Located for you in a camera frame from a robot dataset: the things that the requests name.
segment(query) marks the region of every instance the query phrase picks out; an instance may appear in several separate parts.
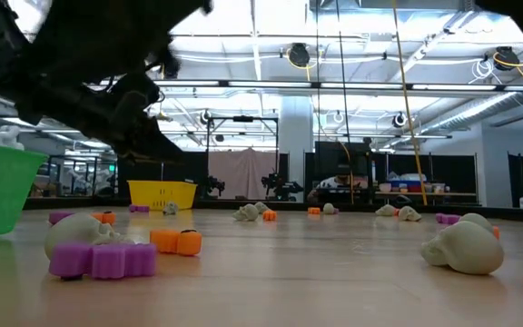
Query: floor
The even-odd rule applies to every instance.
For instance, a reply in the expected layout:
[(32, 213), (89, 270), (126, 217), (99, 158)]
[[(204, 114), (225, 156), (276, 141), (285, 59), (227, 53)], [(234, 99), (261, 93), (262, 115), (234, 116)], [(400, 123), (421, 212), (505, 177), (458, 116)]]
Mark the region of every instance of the floor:
[(479, 277), (421, 259), (441, 228), (430, 215), (282, 212), (277, 223), (236, 223), (227, 211), (112, 210), (115, 229), (137, 242), (153, 228), (197, 229), (202, 253), (159, 255), (153, 278), (61, 282), (42, 246), (49, 212), (24, 212), (0, 237), (0, 326), (523, 327), (523, 223), (492, 221), (506, 260)]

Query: orange toy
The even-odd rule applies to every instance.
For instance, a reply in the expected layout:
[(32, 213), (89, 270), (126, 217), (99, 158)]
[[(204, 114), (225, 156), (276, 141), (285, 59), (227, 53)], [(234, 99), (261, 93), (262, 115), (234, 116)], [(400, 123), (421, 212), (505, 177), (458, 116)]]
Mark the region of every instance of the orange toy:
[(181, 233), (173, 230), (152, 230), (151, 243), (160, 253), (177, 253), (177, 243)]
[(177, 253), (180, 255), (196, 255), (201, 251), (201, 233), (195, 230), (182, 231), (177, 243)]
[(497, 226), (494, 226), (494, 236), (499, 240), (499, 228)]
[(278, 218), (278, 214), (272, 210), (266, 210), (263, 212), (263, 220), (265, 222), (275, 222)]
[(114, 224), (116, 220), (116, 215), (113, 212), (104, 212), (104, 213), (92, 213), (92, 216), (100, 223), (109, 223), (110, 225)]

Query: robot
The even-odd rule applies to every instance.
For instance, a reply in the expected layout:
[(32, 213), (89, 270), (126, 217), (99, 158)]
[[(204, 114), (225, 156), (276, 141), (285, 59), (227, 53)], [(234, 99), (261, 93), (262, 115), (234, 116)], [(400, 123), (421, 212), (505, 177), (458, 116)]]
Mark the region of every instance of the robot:
[[(30, 124), (48, 116), (123, 158), (179, 163), (183, 151), (144, 112), (163, 99), (145, 72), (176, 77), (169, 31), (199, 8), (210, 13), (211, 0), (54, 0), (30, 43), (0, 0), (0, 96)], [(107, 78), (101, 91), (89, 86)]]

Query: beige curtain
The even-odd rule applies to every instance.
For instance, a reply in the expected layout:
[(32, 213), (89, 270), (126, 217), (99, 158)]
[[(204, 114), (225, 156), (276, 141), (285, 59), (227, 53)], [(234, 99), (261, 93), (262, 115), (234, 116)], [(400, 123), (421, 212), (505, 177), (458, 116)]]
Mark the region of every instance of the beige curtain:
[(225, 182), (221, 199), (245, 196), (250, 200), (265, 199), (262, 177), (274, 172), (275, 153), (245, 151), (209, 153), (209, 175)]

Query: pillar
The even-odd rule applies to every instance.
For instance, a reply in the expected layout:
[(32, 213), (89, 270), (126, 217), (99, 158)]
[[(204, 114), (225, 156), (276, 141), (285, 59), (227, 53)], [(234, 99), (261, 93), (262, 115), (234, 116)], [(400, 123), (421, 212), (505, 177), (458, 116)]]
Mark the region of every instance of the pillar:
[[(278, 148), (281, 154), (290, 155), (290, 181), (302, 186), (305, 153), (313, 149), (312, 110), (309, 96), (284, 96), (281, 100)], [(296, 197), (296, 202), (303, 201), (303, 193), (292, 196)]]

